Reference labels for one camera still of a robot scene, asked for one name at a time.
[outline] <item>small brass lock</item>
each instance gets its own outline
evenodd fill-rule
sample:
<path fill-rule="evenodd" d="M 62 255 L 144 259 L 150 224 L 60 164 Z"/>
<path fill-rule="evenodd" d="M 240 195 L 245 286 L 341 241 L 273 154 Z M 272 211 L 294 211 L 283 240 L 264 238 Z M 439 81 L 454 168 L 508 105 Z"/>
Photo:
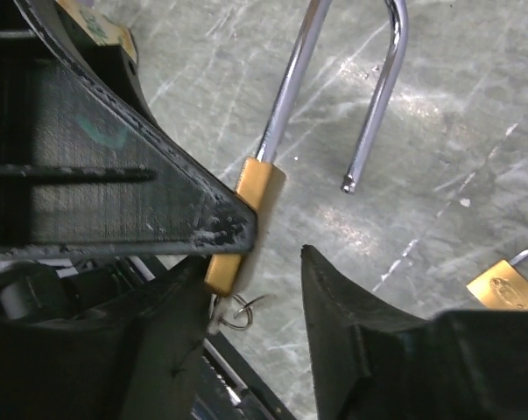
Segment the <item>small brass lock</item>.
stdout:
<path fill-rule="evenodd" d="M 236 185 L 236 194 L 257 212 L 258 240 L 249 255 L 213 255 L 205 283 L 214 294 L 227 297 L 245 288 L 250 282 L 262 250 L 273 207 L 285 179 L 285 174 L 277 166 L 260 162 L 254 157 L 246 159 Z"/>
<path fill-rule="evenodd" d="M 528 311 L 528 281 L 514 267 L 528 258 L 528 249 L 502 260 L 468 284 L 468 290 L 490 309 Z"/>

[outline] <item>concrete floor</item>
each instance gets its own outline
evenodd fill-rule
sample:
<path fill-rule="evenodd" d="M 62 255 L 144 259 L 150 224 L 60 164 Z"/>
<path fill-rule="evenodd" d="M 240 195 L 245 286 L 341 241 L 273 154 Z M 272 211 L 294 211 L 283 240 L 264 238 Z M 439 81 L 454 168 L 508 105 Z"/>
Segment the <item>concrete floor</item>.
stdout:
<path fill-rule="evenodd" d="M 306 0 L 98 0 L 133 30 L 164 130 L 233 186 L 255 151 Z M 362 183 L 341 177 L 389 36 L 382 0 L 332 4 L 278 154 L 288 182 L 246 333 L 227 335 L 299 419 L 316 418 L 299 250 L 430 317 L 528 247 L 528 0 L 409 0 L 406 61 Z M 528 264 L 525 265 L 528 276 Z"/>

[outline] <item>chrome bar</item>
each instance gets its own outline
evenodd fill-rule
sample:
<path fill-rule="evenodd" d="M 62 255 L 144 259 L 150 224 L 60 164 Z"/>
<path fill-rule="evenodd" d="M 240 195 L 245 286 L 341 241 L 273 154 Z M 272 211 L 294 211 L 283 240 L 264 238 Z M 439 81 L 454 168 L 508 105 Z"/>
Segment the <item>chrome bar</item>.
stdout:
<path fill-rule="evenodd" d="M 256 159 L 261 162 L 273 162 L 275 160 L 277 148 L 283 140 L 292 109 L 299 95 L 300 84 L 313 56 L 316 40 L 320 35 L 320 29 L 331 3 L 332 0 L 311 0 L 308 5 L 305 18 L 300 26 L 299 36 L 292 49 L 289 64 L 257 150 Z"/>
<path fill-rule="evenodd" d="M 370 100 L 369 110 L 361 127 L 361 134 L 357 140 L 353 161 L 341 184 L 345 193 L 355 192 L 357 183 L 363 173 L 363 168 L 369 157 L 370 149 L 377 136 L 378 129 L 396 84 L 400 68 L 404 61 L 405 48 L 409 32 L 407 7 L 405 0 L 384 0 L 390 15 L 391 39 L 388 54 L 378 79 L 375 93 Z"/>
<path fill-rule="evenodd" d="M 509 264 L 514 267 L 515 265 L 521 263 L 523 260 L 525 260 L 526 258 L 528 258 L 528 249 L 525 249 L 524 251 L 522 251 L 520 254 L 518 254 L 517 256 L 511 258 L 509 260 Z"/>

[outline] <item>key ring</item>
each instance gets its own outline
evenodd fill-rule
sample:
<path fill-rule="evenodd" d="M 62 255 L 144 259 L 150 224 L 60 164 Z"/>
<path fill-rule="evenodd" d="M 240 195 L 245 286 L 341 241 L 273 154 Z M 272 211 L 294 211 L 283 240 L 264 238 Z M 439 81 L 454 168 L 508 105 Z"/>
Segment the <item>key ring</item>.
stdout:
<path fill-rule="evenodd" d="M 224 326 L 227 326 L 228 328 L 235 330 L 235 331 L 246 331 L 248 330 L 253 324 L 254 324 L 254 305 L 261 300 L 269 297 L 270 295 L 262 295 L 260 297 L 256 297 L 255 299 L 250 300 L 249 302 L 240 295 L 233 295 L 232 299 L 235 300 L 241 307 L 240 309 L 236 310 L 233 314 L 233 319 L 238 319 L 240 315 L 243 313 L 246 313 L 246 323 L 245 324 L 237 324 L 234 321 L 228 321 L 225 319 L 224 314 L 222 314 L 219 319 L 218 323 L 223 324 Z M 218 304 L 222 301 L 221 297 L 215 297 L 215 300 L 213 302 L 213 310 L 212 312 L 215 313 L 215 308 L 218 306 Z"/>

